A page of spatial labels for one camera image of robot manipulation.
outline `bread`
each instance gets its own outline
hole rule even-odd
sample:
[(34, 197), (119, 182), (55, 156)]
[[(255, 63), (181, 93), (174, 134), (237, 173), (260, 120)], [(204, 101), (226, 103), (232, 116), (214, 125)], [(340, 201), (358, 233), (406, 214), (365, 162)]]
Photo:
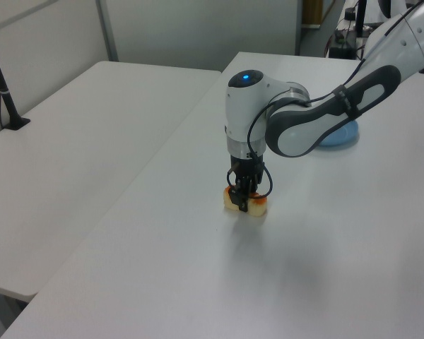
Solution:
[[(223, 191), (223, 202), (230, 210), (239, 210), (239, 206), (234, 205), (229, 197), (230, 186)], [(251, 193), (251, 196), (258, 196), (258, 193)], [(262, 199), (248, 199), (248, 214), (254, 217), (261, 217), (267, 209), (267, 197)]]

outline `black device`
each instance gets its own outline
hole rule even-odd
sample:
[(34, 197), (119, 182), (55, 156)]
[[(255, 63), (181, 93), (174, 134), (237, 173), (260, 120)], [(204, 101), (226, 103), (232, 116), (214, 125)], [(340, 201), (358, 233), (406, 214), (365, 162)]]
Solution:
[(4, 129), (11, 129), (13, 131), (17, 131), (21, 127), (25, 126), (30, 122), (29, 119), (22, 118), (18, 113), (16, 106), (14, 105), (13, 98), (8, 89), (8, 85), (6, 84), (3, 73), (0, 69), (0, 96), (3, 98), (6, 109), (9, 114), (9, 124), (4, 126)]
[(344, 20), (355, 21), (355, 19), (356, 19), (355, 7), (346, 8), (346, 10), (344, 11)]
[(329, 57), (356, 59), (356, 32), (354, 30), (336, 30), (330, 42)]

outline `white robotic arm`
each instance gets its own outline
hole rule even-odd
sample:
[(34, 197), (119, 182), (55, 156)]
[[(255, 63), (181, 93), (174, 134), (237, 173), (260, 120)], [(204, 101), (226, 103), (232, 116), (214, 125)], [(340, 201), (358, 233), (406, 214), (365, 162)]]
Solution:
[(233, 203), (240, 206), (256, 191), (265, 168), (262, 153), (266, 144), (284, 157), (308, 154), (326, 136), (379, 104), (421, 69), (424, 1), (376, 29), (351, 78), (315, 105), (299, 84), (275, 81), (259, 71), (234, 76), (226, 97), (232, 165), (228, 183), (229, 173), (236, 174)]

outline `gray wall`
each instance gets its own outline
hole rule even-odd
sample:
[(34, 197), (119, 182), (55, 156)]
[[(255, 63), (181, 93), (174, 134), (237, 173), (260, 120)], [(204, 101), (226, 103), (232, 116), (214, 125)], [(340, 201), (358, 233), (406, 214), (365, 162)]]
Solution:
[(120, 61), (222, 71), (240, 52), (295, 54), (298, 0), (101, 0)]

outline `white wall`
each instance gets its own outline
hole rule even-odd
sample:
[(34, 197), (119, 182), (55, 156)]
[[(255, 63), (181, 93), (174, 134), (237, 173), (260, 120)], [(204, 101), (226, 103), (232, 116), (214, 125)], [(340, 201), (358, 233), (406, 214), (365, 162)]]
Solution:
[(301, 0), (102, 0), (120, 61), (222, 71), (239, 52), (294, 54)]
[(58, 0), (0, 29), (1, 70), (20, 115), (103, 60), (95, 0)]

